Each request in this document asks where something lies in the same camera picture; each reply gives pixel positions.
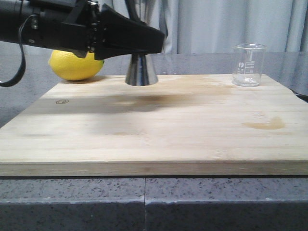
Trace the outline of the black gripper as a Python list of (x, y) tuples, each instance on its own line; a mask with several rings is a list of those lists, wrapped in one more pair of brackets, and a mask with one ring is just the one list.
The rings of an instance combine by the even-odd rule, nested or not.
[(95, 0), (19, 1), (19, 43), (96, 60), (160, 53), (165, 34), (146, 23), (146, 1), (125, 0), (129, 18)]

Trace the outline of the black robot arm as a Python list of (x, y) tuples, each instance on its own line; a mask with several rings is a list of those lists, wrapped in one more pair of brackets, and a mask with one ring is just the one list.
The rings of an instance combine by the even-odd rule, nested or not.
[(68, 51), (96, 60), (126, 54), (159, 53), (164, 33), (130, 12), (124, 17), (94, 0), (3, 0), (1, 41)]

